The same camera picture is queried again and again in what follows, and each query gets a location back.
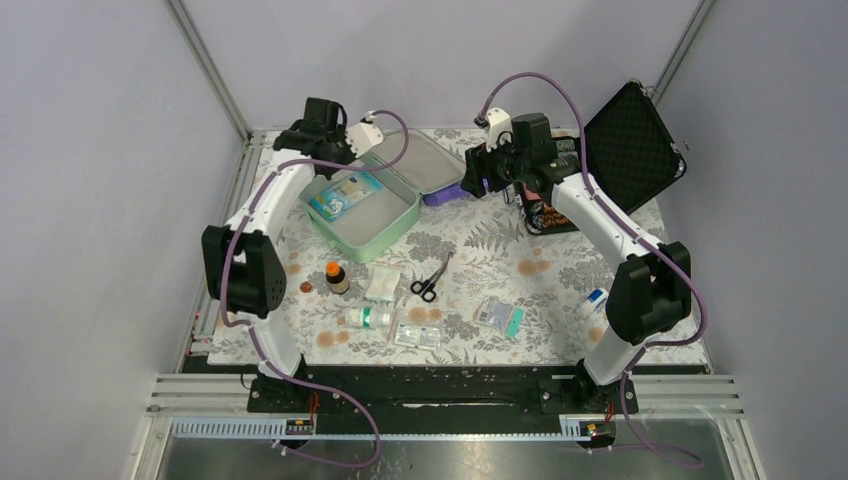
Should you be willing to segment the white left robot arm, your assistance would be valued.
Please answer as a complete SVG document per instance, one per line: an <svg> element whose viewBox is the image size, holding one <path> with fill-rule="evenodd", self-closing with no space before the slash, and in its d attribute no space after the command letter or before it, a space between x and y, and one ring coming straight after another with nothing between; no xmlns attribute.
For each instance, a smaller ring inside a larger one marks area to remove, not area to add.
<svg viewBox="0 0 848 480"><path fill-rule="evenodd" d="M272 398L288 411L307 404L311 387L297 373L303 355L282 318L287 277L278 241L312 180L353 161L347 121L340 103L308 98L302 118L274 139L268 166L245 202L224 225L201 235L207 288L220 318L248 335L260 374L275 379Z"/></svg>

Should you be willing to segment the white gauze packet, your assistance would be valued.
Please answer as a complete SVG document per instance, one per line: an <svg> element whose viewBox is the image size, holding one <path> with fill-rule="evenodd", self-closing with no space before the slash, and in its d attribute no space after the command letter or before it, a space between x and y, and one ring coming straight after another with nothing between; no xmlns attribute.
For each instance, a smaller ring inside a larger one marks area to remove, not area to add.
<svg viewBox="0 0 848 480"><path fill-rule="evenodd" d="M376 263L373 265L370 282L364 297L368 301L393 303L395 290L400 283L404 268L399 265Z"/></svg>

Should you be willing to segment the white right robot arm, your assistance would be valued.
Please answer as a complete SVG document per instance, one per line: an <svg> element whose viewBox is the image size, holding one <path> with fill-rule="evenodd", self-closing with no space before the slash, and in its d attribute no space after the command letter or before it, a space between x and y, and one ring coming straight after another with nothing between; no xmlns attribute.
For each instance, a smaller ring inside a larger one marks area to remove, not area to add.
<svg viewBox="0 0 848 480"><path fill-rule="evenodd" d="M609 326L582 361L586 377L573 386L577 405L597 412L647 342L690 316L689 253L645 232L607 196L588 170L584 139L577 159L560 157L545 115L512 117L491 108L475 123L487 138L465 154L462 189L480 198L511 183L525 185L575 225L614 272L605 306Z"/></svg>

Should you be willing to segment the blue white wipes packet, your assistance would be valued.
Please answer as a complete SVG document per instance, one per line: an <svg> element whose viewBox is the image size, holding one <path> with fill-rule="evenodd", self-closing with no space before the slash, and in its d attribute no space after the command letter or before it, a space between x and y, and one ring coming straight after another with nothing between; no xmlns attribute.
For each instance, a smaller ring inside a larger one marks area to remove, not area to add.
<svg viewBox="0 0 848 480"><path fill-rule="evenodd" d="M328 187L308 204L324 220L334 222L348 210L384 189L383 184L371 173L357 172Z"/></svg>

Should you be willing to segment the blister pack plasters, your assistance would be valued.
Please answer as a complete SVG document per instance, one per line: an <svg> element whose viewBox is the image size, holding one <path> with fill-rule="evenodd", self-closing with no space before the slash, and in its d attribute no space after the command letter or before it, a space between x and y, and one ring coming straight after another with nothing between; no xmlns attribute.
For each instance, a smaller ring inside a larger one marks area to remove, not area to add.
<svg viewBox="0 0 848 480"><path fill-rule="evenodd" d="M406 348L433 351L440 348L441 337L441 329L437 327L399 324L393 343Z"/></svg>

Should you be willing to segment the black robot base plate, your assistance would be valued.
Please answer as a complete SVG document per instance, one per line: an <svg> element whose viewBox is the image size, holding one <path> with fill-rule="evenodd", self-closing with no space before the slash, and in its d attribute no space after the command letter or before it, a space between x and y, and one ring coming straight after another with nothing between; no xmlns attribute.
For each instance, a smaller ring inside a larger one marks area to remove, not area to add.
<svg viewBox="0 0 848 480"><path fill-rule="evenodd" d="M303 414L320 434L555 434L562 415L636 413L631 381L594 387L575 366L303 366L260 374L250 413Z"/></svg>

